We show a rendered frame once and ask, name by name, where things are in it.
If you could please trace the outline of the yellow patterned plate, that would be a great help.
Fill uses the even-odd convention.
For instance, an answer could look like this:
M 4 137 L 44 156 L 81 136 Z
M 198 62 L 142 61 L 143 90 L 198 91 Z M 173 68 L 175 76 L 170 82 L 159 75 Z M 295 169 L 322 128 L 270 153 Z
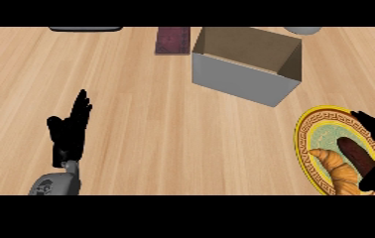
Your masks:
M 317 157 L 308 151 L 313 149 L 330 150 L 351 165 L 336 145 L 339 137 L 350 138 L 375 160 L 375 141 L 370 138 L 370 133 L 351 116 L 350 110 L 333 105 L 311 107 L 298 118 L 292 140 L 301 170 L 316 190 L 325 195 L 335 195 L 330 175 Z

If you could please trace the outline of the pale grey round bowl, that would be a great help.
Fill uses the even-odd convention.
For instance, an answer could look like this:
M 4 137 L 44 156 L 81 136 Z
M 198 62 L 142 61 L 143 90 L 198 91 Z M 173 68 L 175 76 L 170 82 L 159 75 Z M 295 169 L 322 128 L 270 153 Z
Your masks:
M 297 34 L 297 35 L 313 35 L 314 33 L 319 32 L 320 28 L 319 27 L 285 27 L 285 29 Z

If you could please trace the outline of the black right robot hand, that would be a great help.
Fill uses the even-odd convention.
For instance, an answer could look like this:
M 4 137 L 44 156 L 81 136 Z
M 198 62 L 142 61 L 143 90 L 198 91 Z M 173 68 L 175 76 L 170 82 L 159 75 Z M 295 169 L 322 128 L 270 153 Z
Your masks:
M 375 118 L 363 111 L 351 111 L 350 114 L 370 133 L 370 138 L 375 141 Z M 357 164 L 359 172 L 361 174 L 359 188 L 361 191 L 375 190 L 375 160 L 370 158 L 364 150 L 360 151 Z

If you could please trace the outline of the dark brown sweet potato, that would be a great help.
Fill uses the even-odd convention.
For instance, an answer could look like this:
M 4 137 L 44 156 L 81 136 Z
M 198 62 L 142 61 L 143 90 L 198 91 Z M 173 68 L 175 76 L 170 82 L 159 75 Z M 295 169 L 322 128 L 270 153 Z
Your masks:
M 375 179 L 375 161 L 372 160 L 366 150 L 347 137 L 339 137 L 336 139 L 336 145 L 361 177 L 364 179 Z

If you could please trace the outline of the grey cardboard box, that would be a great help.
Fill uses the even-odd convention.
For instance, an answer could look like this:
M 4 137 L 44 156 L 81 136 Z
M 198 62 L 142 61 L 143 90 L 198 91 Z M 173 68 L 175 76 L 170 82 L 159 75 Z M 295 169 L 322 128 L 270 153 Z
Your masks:
M 204 27 L 192 82 L 276 107 L 301 83 L 301 39 L 251 27 Z

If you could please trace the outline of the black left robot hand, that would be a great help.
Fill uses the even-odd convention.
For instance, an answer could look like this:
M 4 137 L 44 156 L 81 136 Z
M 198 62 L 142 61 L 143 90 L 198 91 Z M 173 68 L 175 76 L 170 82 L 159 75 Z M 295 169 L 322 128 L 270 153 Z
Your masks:
M 77 96 L 71 116 L 47 118 L 47 127 L 53 141 L 53 167 L 60 168 L 66 161 L 78 161 L 84 153 L 85 129 L 93 105 L 82 89 Z

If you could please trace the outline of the golden croissant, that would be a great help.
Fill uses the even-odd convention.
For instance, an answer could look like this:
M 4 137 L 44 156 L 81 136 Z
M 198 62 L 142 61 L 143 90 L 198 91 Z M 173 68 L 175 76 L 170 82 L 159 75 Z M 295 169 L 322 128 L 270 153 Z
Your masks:
M 326 194 L 375 195 L 373 190 L 363 192 L 359 189 L 359 173 L 336 152 L 323 149 L 313 149 L 307 152 L 319 160 L 322 169 L 328 173 L 329 181 L 319 182 Z

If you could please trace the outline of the dark grey flat tray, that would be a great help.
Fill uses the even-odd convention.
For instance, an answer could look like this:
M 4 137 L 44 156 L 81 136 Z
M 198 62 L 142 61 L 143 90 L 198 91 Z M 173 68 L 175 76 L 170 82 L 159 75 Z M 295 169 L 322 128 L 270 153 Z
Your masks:
M 48 27 L 54 32 L 72 32 L 72 33 L 88 33 L 88 32 L 116 32 L 122 27 Z

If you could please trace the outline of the dark red patterned book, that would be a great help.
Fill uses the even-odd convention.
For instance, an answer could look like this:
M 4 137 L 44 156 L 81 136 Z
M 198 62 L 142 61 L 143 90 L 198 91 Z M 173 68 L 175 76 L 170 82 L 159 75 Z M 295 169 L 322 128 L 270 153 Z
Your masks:
M 158 55 L 190 54 L 190 28 L 159 27 L 156 32 L 155 53 Z

